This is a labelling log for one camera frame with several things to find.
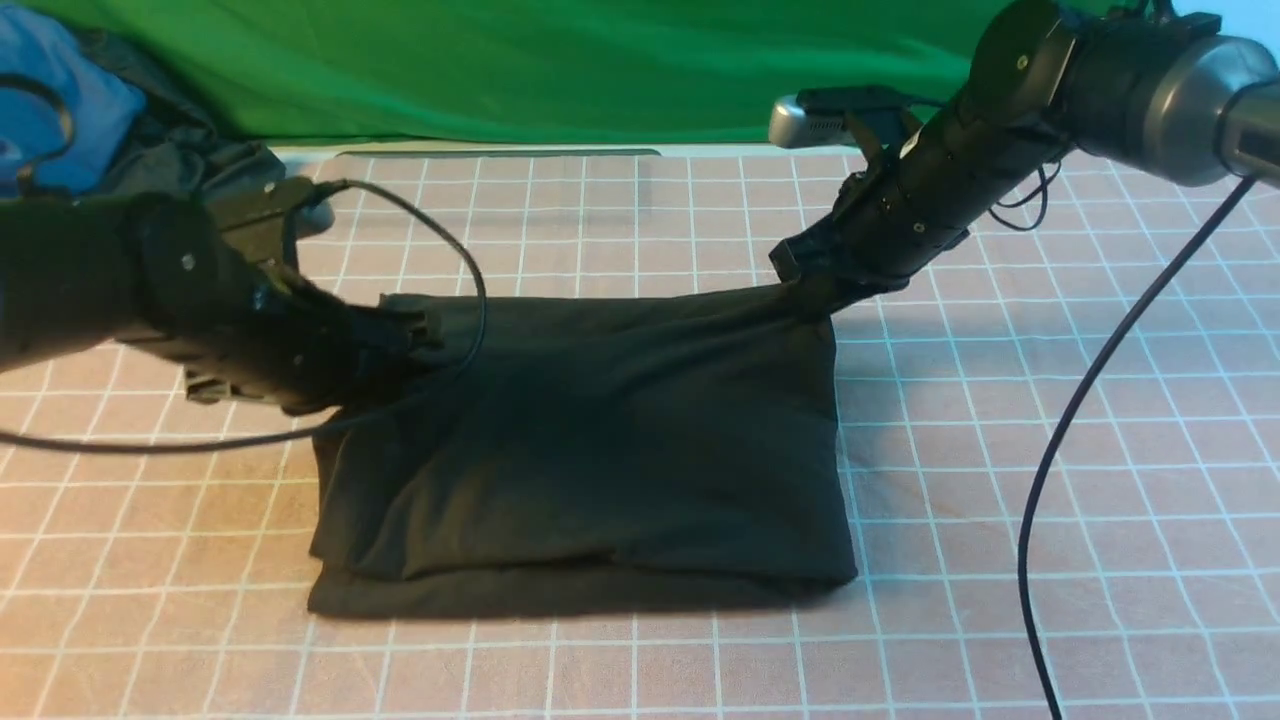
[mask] black bracket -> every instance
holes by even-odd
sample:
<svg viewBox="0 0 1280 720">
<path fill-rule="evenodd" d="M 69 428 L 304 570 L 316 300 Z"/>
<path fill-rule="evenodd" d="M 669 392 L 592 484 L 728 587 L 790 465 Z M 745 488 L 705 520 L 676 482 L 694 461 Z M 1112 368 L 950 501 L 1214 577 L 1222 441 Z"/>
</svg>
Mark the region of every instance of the black bracket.
<svg viewBox="0 0 1280 720">
<path fill-rule="evenodd" d="M 298 245 L 305 237 L 333 227 L 328 202 L 315 202 L 316 187 L 305 177 L 266 183 L 261 192 L 220 197 L 206 204 L 223 241 L 248 263 L 276 272 L 298 273 Z M 184 372 L 187 400 L 214 405 L 224 400 L 266 402 L 219 378 Z"/>
<path fill-rule="evenodd" d="M 868 167 L 881 161 L 883 147 L 901 147 L 924 126 L 911 108 L 941 106 L 883 85 L 801 90 L 796 105 L 810 118 L 838 118 Z"/>
</svg>

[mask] black fabric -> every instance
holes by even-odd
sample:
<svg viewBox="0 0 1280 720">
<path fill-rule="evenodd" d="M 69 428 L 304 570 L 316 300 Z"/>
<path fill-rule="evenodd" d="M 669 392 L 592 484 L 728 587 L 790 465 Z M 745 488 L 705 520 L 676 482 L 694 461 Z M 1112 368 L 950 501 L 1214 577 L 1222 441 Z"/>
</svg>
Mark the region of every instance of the black fabric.
<svg viewBox="0 0 1280 720">
<path fill-rule="evenodd" d="M 200 192 L 215 200 L 285 177 L 284 163 L 264 143 L 221 137 L 210 114 L 143 51 L 105 31 L 74 32 L 88 60 L 147 99 L 95 195 Z"/>
<path fill-rule="evenodd" d="M 474 299 L 435 306 L 465 351 Z M 493 299 L 421 410 L 315 441 L 344 618 L 774 607 L 856 577 L 836 468 L 836 346 L 780 286 L 675 299 Z M 335 418 L 361 411 L 348 406 Z"/>
</svg>

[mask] wrinkled fabric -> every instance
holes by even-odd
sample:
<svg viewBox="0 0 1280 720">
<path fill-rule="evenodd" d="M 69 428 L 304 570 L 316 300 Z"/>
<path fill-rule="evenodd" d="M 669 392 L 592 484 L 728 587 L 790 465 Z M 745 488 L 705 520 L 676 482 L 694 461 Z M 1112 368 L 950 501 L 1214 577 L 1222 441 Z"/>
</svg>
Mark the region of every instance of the wrinkled fabric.
<svg viewBox="0 0 1280 720">
<path fill-rule="evenodd" d="M 465 352 L 474 299 L 431 306 Z M 312 612 L 568 616 L 781 607 L 856 574 L 831 320 L 773 286 L 490 300 L 458 378 L 315 439 Z M 375 407 L 347 406 L 332 421 Z"/>
<path fill-rule="evenodd" d="M 61 156 L 40 164 L 37 186 L 83 195 L 101 182 L 146 96 L 87 59 L 56 20 L 0 5 L 0 73 L 52 90 L 67 106 L 76 137 Z M 18 196 L 18 172 L 65 145 L 56 108 L 20 90 L 0 88 L 0 197 Z"/>
<path fill-rule="evenodd" d="M 81 32 L 79 40 L 86 58 L 147 99 L 96 193 L 200 193 L 216 200 L 285 177 L 284 163 L 266 145 L 223 137 L 209 113 L 129 42 L 102 31 Z"/>
</svg>

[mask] black cloth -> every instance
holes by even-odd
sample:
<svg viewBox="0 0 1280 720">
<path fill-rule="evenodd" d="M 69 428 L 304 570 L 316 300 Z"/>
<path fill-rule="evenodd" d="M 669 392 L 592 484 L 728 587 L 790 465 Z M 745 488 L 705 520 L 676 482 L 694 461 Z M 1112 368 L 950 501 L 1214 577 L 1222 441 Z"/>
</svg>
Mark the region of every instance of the black cloth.
<svg viewBox="0 0 1280 720">
<path fill-rule="evenodd" d="M 146 53 L 110 32 L 72 29 L 88 60 L 147 99 L 93 195 L 200 192 L 215 200 L 285 177 L 284 163 L 264 143 L 223 137 L 210 113 Z"/>
<path fill-rule="evenodd" d="M 384 304 L 471 341 L 474 299 Z M 315 441 L 312 612 L 759 609 L 856 577 L 826 313 L 780 286 L 489 313 L 467 373 L 411 388 L 421 410 Z"/>
</svg>

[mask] blue cloth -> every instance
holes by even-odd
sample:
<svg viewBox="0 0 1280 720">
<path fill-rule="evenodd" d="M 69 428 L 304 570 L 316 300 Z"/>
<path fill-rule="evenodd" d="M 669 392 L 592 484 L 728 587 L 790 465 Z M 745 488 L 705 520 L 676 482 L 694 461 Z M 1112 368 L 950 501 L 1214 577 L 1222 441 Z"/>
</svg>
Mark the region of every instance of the blue cloth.
<svg viewBox="0 0 1280 720">
<path fill-rule="evenodd" d="M 146 106 L 142 91 L 84 58 L 59 22 L 13 4 L 0 4 L 0 73 L 42 82 L 61 96 L 76 123 L 76 142 L 40 165 L 36 183 L 73 195 L 93 190 Z M 0 197 L 17 196 L 18 170 L 63 143 L 52 108 L 27 92 L 0 88 Z"/>
</svg>

